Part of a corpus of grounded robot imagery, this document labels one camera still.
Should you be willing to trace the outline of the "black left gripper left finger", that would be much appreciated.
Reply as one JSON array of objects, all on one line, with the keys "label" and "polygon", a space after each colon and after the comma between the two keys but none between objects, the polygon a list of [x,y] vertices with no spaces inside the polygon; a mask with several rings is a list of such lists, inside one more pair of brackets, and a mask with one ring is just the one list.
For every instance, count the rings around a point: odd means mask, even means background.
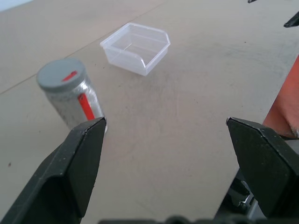
[{"label": "black left gripper left finger", "polygon": [[37,168],[0,224],[80,224],[95,185],[105,118],[70,131]]}]

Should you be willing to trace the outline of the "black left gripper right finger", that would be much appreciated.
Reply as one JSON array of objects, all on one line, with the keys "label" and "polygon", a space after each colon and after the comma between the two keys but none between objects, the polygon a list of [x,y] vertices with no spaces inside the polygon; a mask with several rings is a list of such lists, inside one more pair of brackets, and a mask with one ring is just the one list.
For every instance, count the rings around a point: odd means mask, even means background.
[{"label": "black left gripper right finger", "polygon": [[269,127],[228,118],[240,170],[266,220],[258,224],[299,224],[299,154]]}]

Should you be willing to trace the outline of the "silver can with red stripe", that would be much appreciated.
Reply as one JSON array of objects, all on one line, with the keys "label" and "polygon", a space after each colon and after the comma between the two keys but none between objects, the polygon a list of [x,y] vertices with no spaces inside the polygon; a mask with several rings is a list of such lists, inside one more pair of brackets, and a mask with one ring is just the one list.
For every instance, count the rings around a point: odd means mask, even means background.
[{"label": "silver can with red stripe", "polygon": [[70,130],[88,120],[105,117],[89,78],[71,90],[47,91],[45,95]]}]

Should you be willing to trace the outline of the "grey plastic lid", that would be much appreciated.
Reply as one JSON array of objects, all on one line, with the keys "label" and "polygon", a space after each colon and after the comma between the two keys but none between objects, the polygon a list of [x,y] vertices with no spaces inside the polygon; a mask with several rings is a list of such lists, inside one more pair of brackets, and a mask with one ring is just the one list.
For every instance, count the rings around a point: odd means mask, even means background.
[{"label": "grey plastic lid", "polygon": [[74,58],[51,61],[43,66],[36,76],[38,85],[46,92],[73,90],[86,78],[84,64]]}]

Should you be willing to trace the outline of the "clear plastic bin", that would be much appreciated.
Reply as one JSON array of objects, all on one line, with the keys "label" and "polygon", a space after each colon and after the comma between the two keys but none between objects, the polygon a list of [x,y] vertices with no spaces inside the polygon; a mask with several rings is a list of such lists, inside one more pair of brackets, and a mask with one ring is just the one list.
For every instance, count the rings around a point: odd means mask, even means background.
[{"label": "clear plastic bin", "polygon": [[130,22],[100,46],[111,65],[146,76],[167,54],[170,44],[165,31]]}]

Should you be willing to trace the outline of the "orange object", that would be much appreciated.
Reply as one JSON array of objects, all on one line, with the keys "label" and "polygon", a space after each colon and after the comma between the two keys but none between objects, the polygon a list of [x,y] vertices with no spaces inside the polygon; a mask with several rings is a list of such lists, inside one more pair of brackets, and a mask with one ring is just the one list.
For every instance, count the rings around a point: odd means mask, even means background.
[{"label": "orange object", "polygon": [[299,56],[296,58],[264,122],[279,135],[299,139]]}]

